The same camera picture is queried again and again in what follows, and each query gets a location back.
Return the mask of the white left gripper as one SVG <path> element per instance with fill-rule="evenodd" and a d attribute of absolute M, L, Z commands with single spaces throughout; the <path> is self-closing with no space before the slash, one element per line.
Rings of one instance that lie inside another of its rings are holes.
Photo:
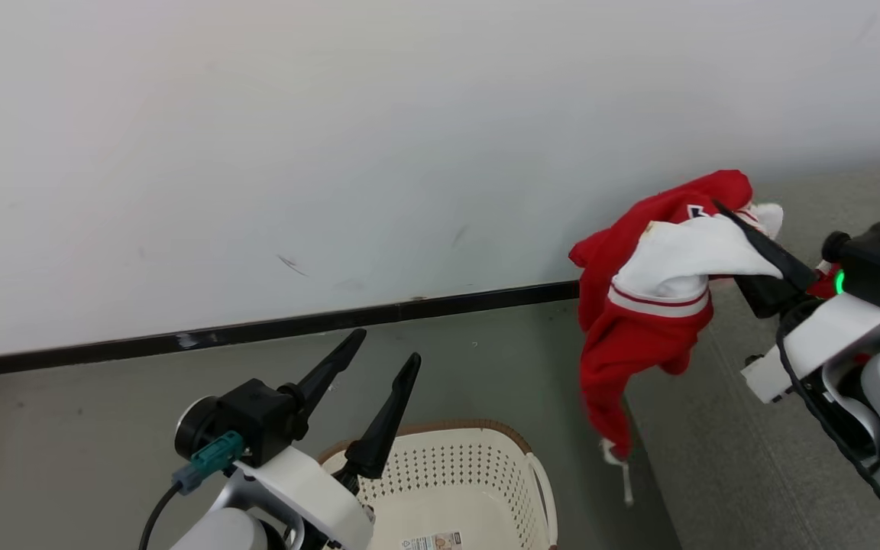
<path fill-rule="evenodd" d="M 282 433 L 287 441 L 301 441 L 309 429 L 315 408 L 327 394 L 336 376 L 345 371 L 366 338 L 356 328 L 338 347 L 321 359 L 299 383 L 280 386 L 286 420 Z M 413 352 L 393 379 L 387 401 L 362 438 L 345 452 L 345 481 L 377 480 L 384 473 L 398 429 L 419 376 L 422 358 Z M 260 467 L 237 463 L 230 477 L 230 506 L 239 510 L 259 509 L 293 535 L 290 550 L 323 550 L 334 542 L 339 550 L 368 550 L 374 534 L 374 519 L 351 490 L 340 484 L 312 457 L 287 447 Z"/>

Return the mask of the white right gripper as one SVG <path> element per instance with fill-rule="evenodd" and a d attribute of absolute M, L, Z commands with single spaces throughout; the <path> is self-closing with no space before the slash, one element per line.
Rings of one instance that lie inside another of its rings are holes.
<path fill-rule="evenodd" d="M 738 289 L 759 319 L 782 317 L 802 300 L 818 281 L 814 268 L 794 257 L 772 236 L 771 213 L 762 217 L 754 209 L 730 209 L 713 200 L 720 215 L 736 224 L 758 254 L 779 275 L 734 276 Z M 800 325 L 783 338 L 787 362 L 797 379 L 834 361 L 853 358 L 880 347 L 880 307 L 842 293 L 820 304 Z M 778 346 L 742 370 L 745 383 L 761 403 L 771 403 L 791 389 L 791 380 L 780 361 Z"/>

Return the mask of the red and white jacket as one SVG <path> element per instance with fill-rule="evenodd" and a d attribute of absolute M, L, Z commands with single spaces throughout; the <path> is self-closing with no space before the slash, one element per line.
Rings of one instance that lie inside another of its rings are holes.
<path fill-rule="evenodd" d="M 582 270 L 580 386 L 611 464 L 625 465 L 631 449 L 621 404 L 626 384 L 652 367 L 671 375 L 687 370 L 698 335 L 713 319 L 712 282 L 779 275 L 717 212 L 714 199 L 762 217 L 771 213 L 769 232 L 778 237 L 782 207 L 755 202 L 743 172 L 719 170 L 643 199 L 570 251 Z M 833 296 L 833 264 L 822 258 L 814 270 L 820 282 L 810 292 Z"/>

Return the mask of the cream perforated laundry basket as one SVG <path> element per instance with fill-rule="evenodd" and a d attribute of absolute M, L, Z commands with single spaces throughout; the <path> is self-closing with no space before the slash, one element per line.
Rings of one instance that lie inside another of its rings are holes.
<path fill-rule="evenodd" d="M 376 514 L 369 550 L 403 539 L 461 533 L 464 550 L 559 550 L 551 481 L 517 431 L 493 420 L 398 431 L 384 473 L 360 481 Z"/>

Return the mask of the printed basket label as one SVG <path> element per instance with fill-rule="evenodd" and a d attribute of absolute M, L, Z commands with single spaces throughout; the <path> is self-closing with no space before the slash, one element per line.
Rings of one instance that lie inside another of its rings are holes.
<path fill-rule="evenodd" d="M 403 539 L 400 550 L 464 550 L 461 533 L 440 532 Z"/>

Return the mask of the black wall baseboard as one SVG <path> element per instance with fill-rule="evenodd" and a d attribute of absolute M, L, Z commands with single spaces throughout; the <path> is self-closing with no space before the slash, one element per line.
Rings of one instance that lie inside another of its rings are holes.
<path fill-rule="evenodd" d="M 77 347 L 5 354 L 0 355 L 0 375 L 116 360 L 150 358 L 150 356 L 168 353 L 282 340 L 282 338 L 292 338 L 297 335 L 328 333 L 346 328 L 367 328 L 423 318 L 512 309 L 529 304 L 565 302 L 565 300 L 577 299 L 578 296 L 578 282 L 573 280 L 535 286 L 518 286 L 499 291 L 468 293 L 467 295 L 416 297 L 408 302 L 380 304 L 380 306 L 366 307 L 366 309 L 347 309 L 247 324 L 199 328 L 199 330 L 183 333 L 94 342 L 94 344 L 77 345 Z"/>

